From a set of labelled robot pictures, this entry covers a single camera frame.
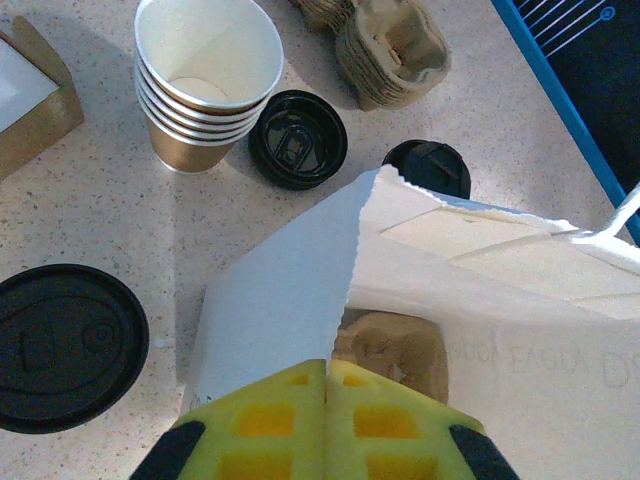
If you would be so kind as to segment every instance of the large black round lid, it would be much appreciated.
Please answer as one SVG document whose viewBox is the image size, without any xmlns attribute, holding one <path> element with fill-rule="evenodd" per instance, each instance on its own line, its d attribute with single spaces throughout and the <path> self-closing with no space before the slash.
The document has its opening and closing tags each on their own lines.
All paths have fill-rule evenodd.
<svg viewBox="0 0 640 480">
<path fill-rule="evenodd" d="M 118 279 L 49 265 L 0 283 L 0 427 L 51 433 L 111 407 L 149 348 L 140 302 Z"/>
<path fill-rule="evenodd" d="M 347 132 L 336 111 L 302 90 L 274 95 L 249 133 L 251 158 L 273 184 L 307 190 L 334 175 L 347 155 Z"/>
<path fill-rule="evenodd" d="M 471 196 L 469 169 L 445 143 L 407 140 L 387 154 L 382 164 L 387 163 L 412 185 L 467 200 Z"/>
</svg>

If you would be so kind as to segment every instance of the white countertop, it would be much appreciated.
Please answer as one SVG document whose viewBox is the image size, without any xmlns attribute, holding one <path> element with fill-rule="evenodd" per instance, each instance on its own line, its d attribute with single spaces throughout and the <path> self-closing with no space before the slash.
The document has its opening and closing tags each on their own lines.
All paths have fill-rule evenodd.
<svg viewBox="0 0 640 480">
<path fill-rule="evenodd" d="M 139 380 L 107 413 L 59 434 L 0 432 L 3 480 L 127 478 L 178 415 L 207 279 L 404 140 L 456 148 L 472 199 L 589 229 L 613 211 L 490 0 L 431 0 L 451 73 L 417 104 L 369 113 L 339 77 L 332 37 L 309 33 L 289 2 L 258 0 L 284 44 L 278 90 L 321 95 L 349 135 L 342 169 L 306 193 L 264 181 L 246 141 L 204 175 L 155 159 L 131 76 L 136 3 L 0 0 L 0 28 L 18 14 L 33 23 L 71 70 L 86 115 L 0 183 L 0 279 L 48 263 L 91 265 L 134 290 L 151 327 Z"/>
</svg>

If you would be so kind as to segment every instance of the white paper bag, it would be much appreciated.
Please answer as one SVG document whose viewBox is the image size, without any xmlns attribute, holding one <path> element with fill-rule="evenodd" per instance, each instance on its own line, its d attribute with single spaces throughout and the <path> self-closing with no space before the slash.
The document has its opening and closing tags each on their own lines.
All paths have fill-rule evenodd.
<svg viewBox="0 0 640 480">
<path fill-rule="evenodd" d="M 640 477 L 640 250 L 368 172 L 209 285 L 183 411 L 309 358 L 344 308 L 440 324 L 450 405 L 523 478 Z"/>
</svg>

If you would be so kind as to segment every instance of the black cup lid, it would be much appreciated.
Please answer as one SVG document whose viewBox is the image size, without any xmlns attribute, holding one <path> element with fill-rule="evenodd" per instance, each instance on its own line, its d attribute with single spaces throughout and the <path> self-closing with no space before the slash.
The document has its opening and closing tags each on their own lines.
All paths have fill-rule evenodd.
<svg viewBox="0 0 640 480">
<path fill-rule="evenodd" d="M 444 143 L 407 140 L 384 159 L 411 183 L 428 190 L 469 199 L 471 177 L 460 154 Z"/>
<path fill-rule="evenodd" d="M 98 416 L 129 390 L 147 319 L 115 277 L 48 265 L 0 283 L 0 427 L 52 433 Z"/>
<path fill-rule="evenodd" d="M 274 95 L 249 134 L 258 170 L 275 185 L 307 190 L 334 175 L 347 155 L 347 132 L 336 111 L 302 90 Z"/>
</svg>

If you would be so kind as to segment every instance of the stacked cup carriers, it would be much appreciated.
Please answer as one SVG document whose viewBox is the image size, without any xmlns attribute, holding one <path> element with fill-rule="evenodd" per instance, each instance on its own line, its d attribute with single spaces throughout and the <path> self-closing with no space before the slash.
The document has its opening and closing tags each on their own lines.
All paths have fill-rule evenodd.
<svg viewBox="0 0 640 480">
<path fill-rule="evenodd" d="M 443 35 L 421 0 L 291 0 L 307 26 L 331 27 L 345 79 L 364 111 L 417 101 L 451 69 Z"/>
<path fill-rule="evenodd" d="M 134 83 L 151 143 L 169 169 L 216 165 L 258 121 L 284 62 L 252 0 L 142 0 Z"/>
</svg>

